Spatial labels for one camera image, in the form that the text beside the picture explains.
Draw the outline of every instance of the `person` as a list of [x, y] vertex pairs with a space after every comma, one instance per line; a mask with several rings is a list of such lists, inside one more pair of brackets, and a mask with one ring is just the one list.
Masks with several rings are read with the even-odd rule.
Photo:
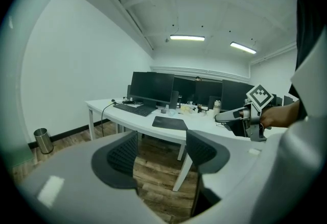
[[[296, 69], [307, 57], [323, 28], [326, 27], [326, 10], [324, 5], [321, 0], [297, 0]], [[289, 93], [299, 98], [293, 85]], [[263, 110], [260, 122], [264, 128], [287, 128], [292, 123], [303, 120], [306, 116], [306, 110], [299, 99], [290, 105]]]

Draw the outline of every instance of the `bottle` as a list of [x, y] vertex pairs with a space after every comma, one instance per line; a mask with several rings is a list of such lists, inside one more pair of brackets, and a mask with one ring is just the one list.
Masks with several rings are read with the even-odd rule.
[[214, 112], [213, 112], [214, 119], [215, 119], [215, 116], [220, 113], [220, 107], [221, 107], [220, 101], [215, 101], [215, 104], [214, 104]]

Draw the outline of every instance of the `wooden floor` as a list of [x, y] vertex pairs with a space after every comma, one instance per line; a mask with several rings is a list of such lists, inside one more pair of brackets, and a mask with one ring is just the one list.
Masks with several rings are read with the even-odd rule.
[[[102, 136], [101, 126], [95, 127], [97, 136]], [[115, 134], [115, 124], [104, 124], [104, 134]], [[14, 167], [12, 177], [19, 184], [38, 165], [56, 152], [81, 142], [90, 141], [89, 130], [55, 141], [51, 154], [44, 155], [39, 148], [32, 149], [34, 159]], [[191, 168], [178, 192], [172, 191], [182, 168], [185, 154], [177, 161], [179, 146], [149, 136], [138, 141], [138, 152], [133, 177], [137, 180], [138, 193], [144, 203], [167, 223], [180, 223], [189, 219], [197, 173]]]

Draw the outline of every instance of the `black baseboard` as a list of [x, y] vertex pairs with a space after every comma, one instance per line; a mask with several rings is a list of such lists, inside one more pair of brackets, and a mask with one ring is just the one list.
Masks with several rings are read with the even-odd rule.
[[[110, 121], [110, 120], [104, 119], [103, 123], [108, 122], [108, 121]], [[94, 123], [94, 127], [98, 126], [98, 125], [101, 125], [100, 120]], [[83, 132], [83, 131], [86, 131], [86, 130], [88, 130], [88, 125], [84, 125], [82, 127], [79, 127], [79, 128], [67, 131], [67, 132], [59, 133], [57, 135], [51, 136], [50, 139], [51, 139], [52, 142], [54, 142], [56, 140], [61, 140], [61, 139], [66, 138], [66, 137], [68, 137], [70, 135], [74, 135], [76, 133]], [[33, 142], [29, 143], [29, 147], [30, 147], [30, 149], [37, 148], [38, 144], [37, 144], [36, 141], [33, 141]]]

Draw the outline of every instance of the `mouse pad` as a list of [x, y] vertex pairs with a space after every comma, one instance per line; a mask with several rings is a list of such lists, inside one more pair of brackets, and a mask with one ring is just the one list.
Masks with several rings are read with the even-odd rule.
[[158, 128], [187, 131], [188, 128], [182, 119], [155, 116], [152, 126]]

